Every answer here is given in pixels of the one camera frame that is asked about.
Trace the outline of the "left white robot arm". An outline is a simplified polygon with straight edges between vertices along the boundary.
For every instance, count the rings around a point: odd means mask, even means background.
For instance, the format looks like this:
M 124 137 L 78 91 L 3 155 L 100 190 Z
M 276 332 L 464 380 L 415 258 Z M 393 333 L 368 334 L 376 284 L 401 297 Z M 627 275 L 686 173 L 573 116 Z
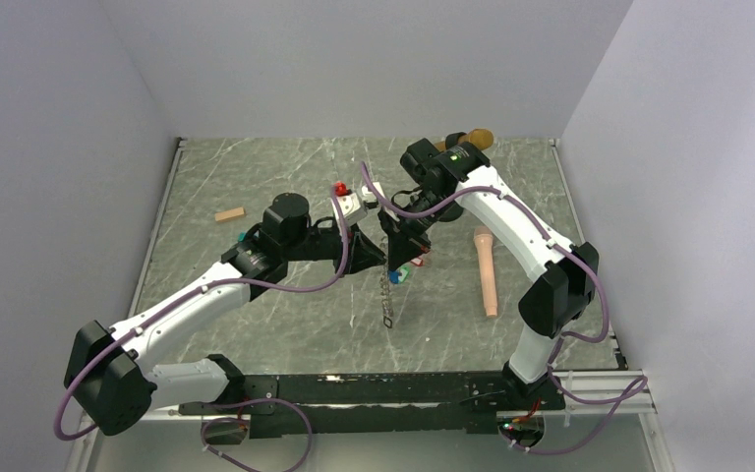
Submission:
M 153 409 L 175 404 L 200 401 L 220 413 L 235 410 L 245 376 L 225 356 L 171 365 L 162 360 L 175 344 L 266 291 L 295 292 L 282 283 L 292 262 L 332 263 L 331 279 L 318 290 L 346 274 L 383 265 L 384 251 L 358 226 L 378 207 L 378 197 L 335 186 L 331 203 L 331 216 L 312 221 L 305 197 L 280 194 L 259 223 L 186 287 L 111 326 L 83 325 L 71 348 L 60 405 L 76 400 L 92 427 L 106 436 L 125 432 Z

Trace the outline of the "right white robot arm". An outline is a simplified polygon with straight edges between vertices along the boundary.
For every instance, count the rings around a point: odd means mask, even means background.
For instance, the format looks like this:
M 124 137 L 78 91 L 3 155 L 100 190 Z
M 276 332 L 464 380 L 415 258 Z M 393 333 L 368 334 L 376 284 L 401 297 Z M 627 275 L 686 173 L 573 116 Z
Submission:
M 397 267 L 430 247 L 426 233 L 455 208 L 477 217 L 513 255 L 532 282 L 518 303 L 524 327 L 505 368 L 504 399 L 529 407 L 559 351 L 563 331 L 579 318 L 598 291 L 599 254 L 588 242 L 574 244 L 552 229 L 507 186 L 481 147 L 461 134 L 436 146 L 421 139 L 400 164 L 416 183 L 415 196 L 396 206 L 377 189 L 368 169 L 366 187 L 389 214 L 381 225 L 389 238 L 388 262 Z

